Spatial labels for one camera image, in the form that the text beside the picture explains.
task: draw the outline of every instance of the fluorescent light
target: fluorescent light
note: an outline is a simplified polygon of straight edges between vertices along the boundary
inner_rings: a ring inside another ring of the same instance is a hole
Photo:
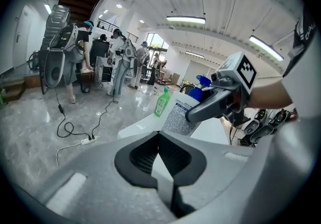
[[[191,16],[167,16],[168,21],[184,21],[205,24],[205,18]]]
[[[45,5],[45,7],[46,7],[46,9],[47,9],[47,12],[48,12],[49,14],[51,14],[50,6],[49,6],[49,5]]]
[[[265,44],[263,41],[259,40],[258,38],[251,36],[250,41],[252,43],[256,44],[257,46],[261,47],[263,50],[268,52],[270,55],[272,55],[278,61],[284,60],[282,55],[280,55],[277,51],[275,51],[273,48],[271,48],[270,46],[268,46],[267,44]]]
[[[197,54],[197,53],[192,53],[192,52],[189,52],[189,51],[186,51],[186,53],[187,54],[190,54],[190,55],[193,55],[193,56],[196,56],[196,57],[200,57],[200,58],[204,58],[204,56],[203,55],[199,55],[199,54]]]

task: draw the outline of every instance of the white cable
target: white cable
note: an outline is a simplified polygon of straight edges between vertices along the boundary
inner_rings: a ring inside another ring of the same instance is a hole
[[[80,145],[81,145],[81,143],[78,143],[78,144],[76,144],[76,145],[65,146],[65,147],[59,148],[58,151],[57,151],[57,153],[56,153],[56,163],[57,163],[57,166],[59,167],[59,164],[58,164],[58,153],[59,153],[60,150],[63,150],[63,149],[69,148],[69,147],[80,146]]]

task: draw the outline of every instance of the power strip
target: power strip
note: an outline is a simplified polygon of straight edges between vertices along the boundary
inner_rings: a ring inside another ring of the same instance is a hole
[[[88,138],[81,140],[81,145],[88,145],[90,143],[95,143],[97,141],[97,136],[95,136],[95,139],[89,140]]]

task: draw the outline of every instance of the white ceiling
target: white ceiling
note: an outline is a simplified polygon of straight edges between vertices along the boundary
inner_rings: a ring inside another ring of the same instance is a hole
[[[123,5],[132,6],[178,52],[192,47],[221,63],[222,57],[243,51],[260,76],[278,76],[287,67],[291,32],[302,12],[301,0],[123,0]],[[205,17],[206,24],[170,23],[168,15]],[[273,45],[285,60],[256,57],[265,53],[249,43],[251,35]]]

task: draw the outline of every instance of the railing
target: railing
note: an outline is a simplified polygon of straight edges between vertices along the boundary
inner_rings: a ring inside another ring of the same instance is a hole
[[[100,29],[104,29],[106,31],[109,31],[109,32],[113,32],[115,29],[119,29],[118,26],[116,26],[116,25],[114,25],[112,23],[109,23],[107,21],[101,20],[101,19],[98,20],[97,27],[100,28]],[[133,35],[130,32],[127,32],[125,37],[130,39],[131,42],[133,42],[133,43],[136,43],[137,40],[138,40],[138,37]]]

